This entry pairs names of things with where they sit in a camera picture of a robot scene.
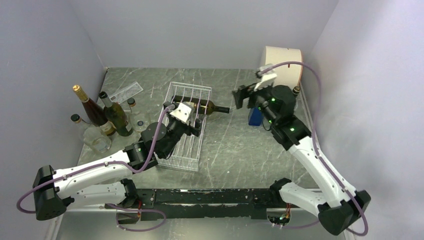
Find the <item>clear bottle blue emblem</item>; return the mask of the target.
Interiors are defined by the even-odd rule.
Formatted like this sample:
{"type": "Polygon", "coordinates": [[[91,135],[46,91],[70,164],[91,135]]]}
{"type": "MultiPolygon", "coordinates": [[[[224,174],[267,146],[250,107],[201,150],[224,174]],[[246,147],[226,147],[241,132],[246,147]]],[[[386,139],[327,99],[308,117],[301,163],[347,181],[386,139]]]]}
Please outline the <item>clear bottle blue emblem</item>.
{"type": "Polygon", "coordinates": [[[133,97],[127,100],[129,106],[129,122],[136,133],[141,133],[151,123],[150,116],[142,112],[133,97]]]}

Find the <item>green wine bottle white label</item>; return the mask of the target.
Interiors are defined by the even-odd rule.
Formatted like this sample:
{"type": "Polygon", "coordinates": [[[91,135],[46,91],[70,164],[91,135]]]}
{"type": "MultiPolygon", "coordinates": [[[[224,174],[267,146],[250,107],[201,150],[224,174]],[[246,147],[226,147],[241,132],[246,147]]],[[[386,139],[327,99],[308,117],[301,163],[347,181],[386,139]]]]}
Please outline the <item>green wine bottle white label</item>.
{"type": "Polygon", "coordinates": [[[122,137],[129,137],[134,130],[122,107],[113,102],[105,91],[99,93],[99,98],[104,104],[103,112],[106,118],[113,124],[117,133],[122,137]]]}

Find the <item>clear bottle cork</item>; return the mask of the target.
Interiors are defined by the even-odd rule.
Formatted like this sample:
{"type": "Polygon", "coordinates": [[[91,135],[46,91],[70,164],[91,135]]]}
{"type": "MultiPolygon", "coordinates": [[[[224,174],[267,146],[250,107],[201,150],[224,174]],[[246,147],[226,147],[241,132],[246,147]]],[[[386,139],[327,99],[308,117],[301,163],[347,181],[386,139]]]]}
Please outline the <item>clear bottle cork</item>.
{"type": "Polygon", "coordinates": [[[77,126],[80,139],[90,149],[97,153],[105,153],[111,148],[112,141],[99,127],[86,122],[76,113],[72,114],[70,119],[77,126]]]}

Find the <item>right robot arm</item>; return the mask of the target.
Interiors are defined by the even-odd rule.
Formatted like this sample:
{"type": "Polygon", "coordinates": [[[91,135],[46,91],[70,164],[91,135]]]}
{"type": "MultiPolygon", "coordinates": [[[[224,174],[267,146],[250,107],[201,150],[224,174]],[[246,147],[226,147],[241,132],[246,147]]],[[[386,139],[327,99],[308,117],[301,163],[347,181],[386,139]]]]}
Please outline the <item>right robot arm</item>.
{"type": "Polygon", "coordinates": [[[249,109],[257,108],[262,113],[273,138],[303,165],[320,189],[313,192],[283,178],[270,187],[269,199],[275,207],[295,205],[316,216],[322,227],[335,236],[364,217],[370,195],[342,178],[318,150],[313,134],[294,114],[297,99],[290,87],[277,85],[256,90],[255,84],[241,85],[232,95],[237,109],[248,100],[249,109]]]}

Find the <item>dark green wine bottle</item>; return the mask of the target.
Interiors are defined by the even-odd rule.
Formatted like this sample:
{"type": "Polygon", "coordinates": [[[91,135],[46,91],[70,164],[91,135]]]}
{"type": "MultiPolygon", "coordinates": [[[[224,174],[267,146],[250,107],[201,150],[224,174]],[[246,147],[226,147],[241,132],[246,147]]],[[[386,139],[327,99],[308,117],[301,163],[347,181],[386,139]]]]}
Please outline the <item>dark green wine bottle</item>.
{"type": "Polygon", "coordinates": [[[189,103],[194,108],[194,112],[199,115],[211,115],[212,113],[228,114],[230,112],[229,107],[215,105],[211,100],[208,99],[200,99],[192,96],[182,95],[174,95],[172,99],[177,103],[189,103]]]}

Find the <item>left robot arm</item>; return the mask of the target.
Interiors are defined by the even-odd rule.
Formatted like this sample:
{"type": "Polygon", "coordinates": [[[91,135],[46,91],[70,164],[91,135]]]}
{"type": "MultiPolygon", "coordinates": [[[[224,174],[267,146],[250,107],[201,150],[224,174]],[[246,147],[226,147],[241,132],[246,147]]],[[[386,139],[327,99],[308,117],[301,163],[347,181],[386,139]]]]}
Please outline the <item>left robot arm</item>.
{"type": "Polygon", "coordinates": [[[79,206],[104,203],[134,207],[139,194],[129,178],[157,166],[159,159],[170,158],[182,136],[199,137],[202,132],[202,118],[192,124],[172,114],[167,117],[167,125],[150,124],[139,141],[105,158],[65,169],[51,165],[39,168],[32,185],[32,214],[46,221],[79,206]]]}

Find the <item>clear bottle black gold cap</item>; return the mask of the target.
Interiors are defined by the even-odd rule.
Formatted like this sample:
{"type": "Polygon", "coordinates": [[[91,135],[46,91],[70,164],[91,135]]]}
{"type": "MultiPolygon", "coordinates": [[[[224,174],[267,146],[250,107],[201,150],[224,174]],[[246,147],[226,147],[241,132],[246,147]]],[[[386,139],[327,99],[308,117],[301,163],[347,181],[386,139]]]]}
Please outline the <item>clear bottle black gold cap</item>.
{"type": "Polygon", "coordinates": [[[296,85],[293,89],[292,89],[292,94],[294,96],[295,99],[298,98],[299,94],[301,92],[301,87],[299,85],[296,85]]]}

